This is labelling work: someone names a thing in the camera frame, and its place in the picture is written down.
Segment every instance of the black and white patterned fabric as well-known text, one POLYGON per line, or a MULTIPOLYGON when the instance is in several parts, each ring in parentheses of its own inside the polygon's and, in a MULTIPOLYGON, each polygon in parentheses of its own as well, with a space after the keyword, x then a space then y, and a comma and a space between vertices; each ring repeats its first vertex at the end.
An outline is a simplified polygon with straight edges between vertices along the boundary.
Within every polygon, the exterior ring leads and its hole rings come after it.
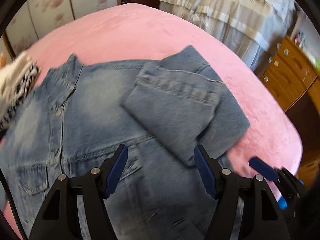
POLYGON ((30 68, 26 71, 24 77, 20 81, 20 84, 17 86, 17 90, 13 96, 11 105, 9 106, 7 112, 0 120, 0 131, 9 128, 10 123, 13 117, 15 116, 18 107, 23 103, 28 93, 32 90, 36 78, 38 77, 38 73, 39 68, 35 64, 32 64, 30 68))

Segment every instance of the wooden dresser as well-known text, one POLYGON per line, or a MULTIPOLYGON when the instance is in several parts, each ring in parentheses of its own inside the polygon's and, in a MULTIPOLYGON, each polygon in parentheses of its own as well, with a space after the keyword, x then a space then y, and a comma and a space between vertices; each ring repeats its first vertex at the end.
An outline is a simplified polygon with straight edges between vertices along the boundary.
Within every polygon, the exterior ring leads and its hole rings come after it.
POLYGON ((303 157, 298 177, 310 186, 320 160, 320 73, 286 36, 260 80, 301 137, 303 157))

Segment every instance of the bed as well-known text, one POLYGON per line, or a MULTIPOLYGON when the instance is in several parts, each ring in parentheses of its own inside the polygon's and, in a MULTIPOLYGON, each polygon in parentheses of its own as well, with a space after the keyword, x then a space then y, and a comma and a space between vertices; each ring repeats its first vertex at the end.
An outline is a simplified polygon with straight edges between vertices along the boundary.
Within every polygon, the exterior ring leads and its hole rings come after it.
MULTIPOLYGON (((188 45, 210 63, 250 121, 244 137, 228 151, 234 170, 253 177, 257 173, 248 160, 257 155, 271 166, 284 166, 295 174, 302 154, 300 137, 275 99, 236 54, 179 17, 143 5, 121 5, 52 31, 27 53, 41 67, 39 85, 49 68, 62 65, 72 53, 89 65, 124 59, 160 60, 188 45)), ((279 198, 275 186, 271 184, 271 188, 279 198)), ((15 227, 8 205, 4 214, 15 227)))
POLYGON ((160 0, 177 15, 224 43, 255 70, 266 64, 293 24, 294 0, 160 0))

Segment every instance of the blue gripper pad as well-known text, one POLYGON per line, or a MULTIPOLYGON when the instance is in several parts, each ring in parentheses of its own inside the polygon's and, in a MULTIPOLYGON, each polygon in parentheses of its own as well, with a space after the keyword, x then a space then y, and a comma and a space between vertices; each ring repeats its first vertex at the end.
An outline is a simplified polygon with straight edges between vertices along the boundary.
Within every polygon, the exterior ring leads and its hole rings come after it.
POLYGON ((107 177, 107 187, 104 192, 106 198, 110 197, 118 186, 121 174, 124 170, 124 166, 128 160, 128 148, 126 146, 123 147, 121 153, 113 164, 111 171, 107 177))
POLYGON ((258 157, 252 157, 249 160, 249 166, 269 181, 278 180, 276 171, 258 157))
POLYGON ((193 156, 206 192, 215 198, 217 195, 215 178, 198 146, 195 147, 193 156))

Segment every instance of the denim jacket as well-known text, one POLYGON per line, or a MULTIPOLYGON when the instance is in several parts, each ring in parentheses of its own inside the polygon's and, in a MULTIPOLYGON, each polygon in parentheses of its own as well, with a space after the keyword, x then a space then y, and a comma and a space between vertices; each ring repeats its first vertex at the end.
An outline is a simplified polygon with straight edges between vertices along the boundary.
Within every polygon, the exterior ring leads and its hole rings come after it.
MULTIPOLYGON (((128 162, 105 201, 118 239, 203 239, 216 201, 204 189, 193 149, 203 144, 231 169, 225 152, 248 127, 192 46, 162 61, 84 66, 72 55, 49 70, 18 110, 0 164, 29 234, 58 175, 84 175, 125 144, 128 162)), ((89 239, 81 196, 78 206, 89 239)))

